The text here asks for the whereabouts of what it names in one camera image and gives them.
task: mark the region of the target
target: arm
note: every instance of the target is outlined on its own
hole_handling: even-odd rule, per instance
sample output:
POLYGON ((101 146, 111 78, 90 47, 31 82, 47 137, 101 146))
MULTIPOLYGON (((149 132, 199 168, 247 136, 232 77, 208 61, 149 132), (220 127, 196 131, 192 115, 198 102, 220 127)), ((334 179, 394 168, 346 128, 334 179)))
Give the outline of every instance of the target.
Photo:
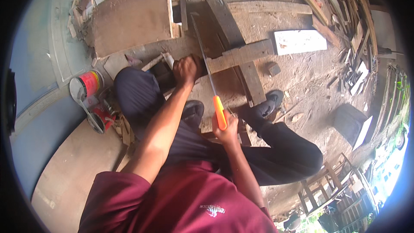
POLYGON ((234 184, 239 192, 259 206, 259 208, 262 208, 264 207, 262 192, 237 139, 238 118, 230 115, 227 110, 224 110, 224 116, 227 121, 225 131, 219 129, 217 116, 214 116, 212 119, 213 132, 223 143, 229 156, 234 184))
POLYGON ((121 172, 134 173, 152 184, 167 159, 185 102, 200 74, 199 58, 188 56, 174 62, 177 86, 145 130, 138 151, 121 172))

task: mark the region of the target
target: dirt floor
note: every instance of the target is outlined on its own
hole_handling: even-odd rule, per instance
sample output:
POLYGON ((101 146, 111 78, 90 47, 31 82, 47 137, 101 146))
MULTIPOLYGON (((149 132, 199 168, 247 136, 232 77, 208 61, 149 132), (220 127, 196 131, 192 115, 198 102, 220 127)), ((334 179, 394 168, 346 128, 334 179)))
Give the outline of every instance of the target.
MULTIPOLYGON (((208 57, 220 55, 217 39, 209 30, 209 18, 205 12, 204 0, 187 0, 187 11, 199 13, 199 26, 202 39, 206 47, 208 57)), ((227 2, 249 0, 226 0, 227 2)), ((285 2, 304 3, 303 0, 274 0, 285 2)), ((326 5, 323 10, 331 19, 326 5)), ((242 13, 234 16, 246 43, 252 43, 262 39, 272 38, 272 32, 280 30, 313 29, 312 16, 294 15, 290 13, 242 13)), ((163 41, 145 46, 140 46, 126 51, 144 63, 157 57, 160 52, 169 51, 174 59, 182 58, 190 53, 201 55, 198 42, 190 23, 189 31, 179 39, 163 41)), ((363 110, 365 104, 370 104, 372 98, 372 79, 364 93, 352 97, 348 91, 341 96, 336 87, 327 88, 328 83, 337 75, 343 74, 344 63, 340 63, 341 49, 337 49, 328 43, 328 49, 324 51, 307 52, 303 54, 291 54, 285 56, 272 55, 255 61, 265 92, 279 89, 287 92, 283 101, 286 110, 293 105, 298 105, 286 116, 285 122, 289 128, 300 136, 315 143, 322 151, 324 160, 335 164, 341 152, 351 160, 358 156, 358 164, 372 152, 371 144, 361 146, 354 153, 346 140, 333 128, 335 110, 343 103, 351 103, 359 110, 363 110), (276 62, 282 72, 270 77, 267 66, 276 62), (292 116, 296 113, 304 113, 304 116, 296 123, 292 123, 292 116)), ((224 106, 236 107, 246 102, 242 88, 233 73, 228 69, 213 75, 215 85, 224 106)), ((205 112, 201 124, 202 132, 211 131, 211 116, 214 112, 212 104, 212 90, 208 77, 202 78, 195 85, 191 99, 197 99, 204 103, 205 112)), ((255 132, 249 132, 253 146, 267 146, 256 136, 255 132)), ((262 187, 264 199, 268 200, 270 214, 275 220, 286 219, 286 213, 300 205, 298 192, 300 183, 262 187)))

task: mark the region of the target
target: red paint can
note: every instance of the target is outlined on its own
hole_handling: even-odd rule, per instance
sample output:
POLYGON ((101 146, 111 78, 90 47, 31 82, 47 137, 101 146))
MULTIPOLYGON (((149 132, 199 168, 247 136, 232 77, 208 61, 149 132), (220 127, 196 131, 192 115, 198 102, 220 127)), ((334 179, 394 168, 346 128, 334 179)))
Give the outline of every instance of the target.
MULTIPOLYGON (((91 116, 95 119, 98 126, 101 128, 102 133, 105 133, 109 127, 115 121, 115 115, 111 116, 109 112, 103 107, 101 104, 98 104, 92 111, 91 116)), ((94 131, 101 133, 98 128, 95 127, 93 121, 90 120, 90 116, 88 116, 88 122, 94 129, 94 131)))
POLYGON ((104 87, 102 74, 97 70, 90 70, 84 74, 72 78, 69 83, 70 95, 73 99, 84 101, 88 96, 94 95, 104 87))

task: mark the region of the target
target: orange saw handle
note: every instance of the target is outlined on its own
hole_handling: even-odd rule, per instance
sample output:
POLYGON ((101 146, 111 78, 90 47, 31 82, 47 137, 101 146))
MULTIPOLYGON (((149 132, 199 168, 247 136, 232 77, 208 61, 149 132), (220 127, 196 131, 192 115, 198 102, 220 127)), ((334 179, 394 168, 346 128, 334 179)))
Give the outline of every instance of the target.
POLYGON ((221 103, 219 96, 213 97, 214 109, 216 110, 217 121, 219 122, 220 130, 224 131, 227 128, 226 118, 223 113, 223 104, 221 103))

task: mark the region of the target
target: broom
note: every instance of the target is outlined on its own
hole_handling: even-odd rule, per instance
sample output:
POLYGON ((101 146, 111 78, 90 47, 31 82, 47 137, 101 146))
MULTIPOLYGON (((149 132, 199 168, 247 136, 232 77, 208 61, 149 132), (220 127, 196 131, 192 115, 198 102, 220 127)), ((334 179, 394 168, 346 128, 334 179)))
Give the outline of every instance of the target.
POLYGON ((378 47, 378 55, 377 56, 384 56, 384 55, 388 55, 388 54, 399 54, 399 55, 404 55, 404 53, 402 52, 397 52, 395 50, 391 50, 390 48, 382 48, 382 47, 378 47))

